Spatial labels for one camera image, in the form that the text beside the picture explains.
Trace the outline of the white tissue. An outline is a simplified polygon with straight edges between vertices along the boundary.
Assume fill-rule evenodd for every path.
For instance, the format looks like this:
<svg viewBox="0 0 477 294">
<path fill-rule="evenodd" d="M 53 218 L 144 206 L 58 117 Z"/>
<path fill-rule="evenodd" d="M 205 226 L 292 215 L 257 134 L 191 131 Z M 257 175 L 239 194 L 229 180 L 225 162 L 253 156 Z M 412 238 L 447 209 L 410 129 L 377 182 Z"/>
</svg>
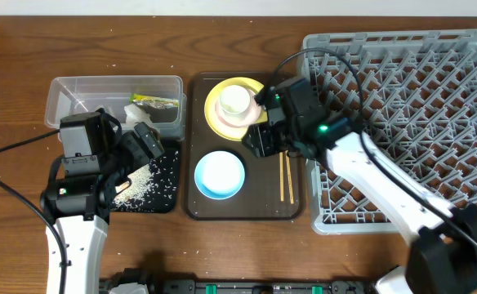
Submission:
<svg viewBox="0 0 477 294">
<path fill-rule="evenodd" d="M 128 127 L 134 127 L 138 123 L 145 123 L 148 127 L 152 127 L 150 116 L 138 105 L 127 105 L 124 107 L 124 111 L 127 115 L 125 124 Z"/>
</svg>

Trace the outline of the green yellow snack wrapper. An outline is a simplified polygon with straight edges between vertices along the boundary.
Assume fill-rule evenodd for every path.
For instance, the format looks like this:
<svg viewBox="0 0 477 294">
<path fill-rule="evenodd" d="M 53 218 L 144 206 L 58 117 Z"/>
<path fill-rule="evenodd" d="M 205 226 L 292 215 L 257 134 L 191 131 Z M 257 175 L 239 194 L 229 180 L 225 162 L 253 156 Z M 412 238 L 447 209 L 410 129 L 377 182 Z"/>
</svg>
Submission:
<svg viewBox="0 0 477 294">
<path fill-rule="evenodd" d="M 129 101 L 141 109 L 174 109 L 179 107 L 179 101 L 175 99 L 136 93 L 131 95 Z"/>
</svg>

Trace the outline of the light blue bowl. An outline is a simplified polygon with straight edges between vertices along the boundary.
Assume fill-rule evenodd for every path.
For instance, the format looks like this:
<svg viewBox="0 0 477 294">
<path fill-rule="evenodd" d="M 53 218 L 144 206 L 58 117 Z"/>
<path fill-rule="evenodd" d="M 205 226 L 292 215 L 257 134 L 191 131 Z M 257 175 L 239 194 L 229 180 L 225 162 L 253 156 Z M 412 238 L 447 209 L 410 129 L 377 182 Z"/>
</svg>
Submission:
<svg viewBox="0 0 477 294">
<path fill-rule="evenodd" d="M 198 191 L 213 200 L 235 196 L 243 187 L 246 171 L 238 156 L 218 150 L 204 155 L 194 169 Z"/>
</svg>

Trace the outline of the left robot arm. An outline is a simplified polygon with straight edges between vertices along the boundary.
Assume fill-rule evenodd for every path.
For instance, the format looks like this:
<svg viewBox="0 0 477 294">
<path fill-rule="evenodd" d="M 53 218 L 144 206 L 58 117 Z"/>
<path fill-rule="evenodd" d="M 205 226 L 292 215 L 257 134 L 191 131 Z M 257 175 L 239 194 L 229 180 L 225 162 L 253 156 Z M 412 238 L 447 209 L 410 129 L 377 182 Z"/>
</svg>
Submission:
<svg viewBox="0 0 477 294">
<path fill-rule="evenodd" d="M 111 203 L 129 174 L 163 155 L 158 134 L 145 123 L 116 135 L 110 125 L 67 126 L 59 130 L 65 174 L 54 164 L 41 195 L 50 221 L 49 293 L 97 293 L 100 261 L 107 238 Z"/>
</svg>

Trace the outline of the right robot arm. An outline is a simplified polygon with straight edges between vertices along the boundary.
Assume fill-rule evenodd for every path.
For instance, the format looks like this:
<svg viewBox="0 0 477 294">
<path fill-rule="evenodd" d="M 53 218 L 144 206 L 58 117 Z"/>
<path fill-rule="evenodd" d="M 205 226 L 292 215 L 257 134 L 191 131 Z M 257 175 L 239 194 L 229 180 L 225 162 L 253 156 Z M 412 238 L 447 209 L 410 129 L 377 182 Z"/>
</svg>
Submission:
<svg viewBox="0 0 477 294">
<path fill-rule="evenodd" d="M 409 247 L 408 263 L 379 278 L 376 293 L 472 293 L 477 290 L 477 206 L 455 207 L 393 163 L 360 120 L 328 114 L 304 78 L 265 86 L 255 96 L 266 122 L 242 142 L 258 158 L 284 151 L 314 160 L 350 182 Z"/>
</svg>

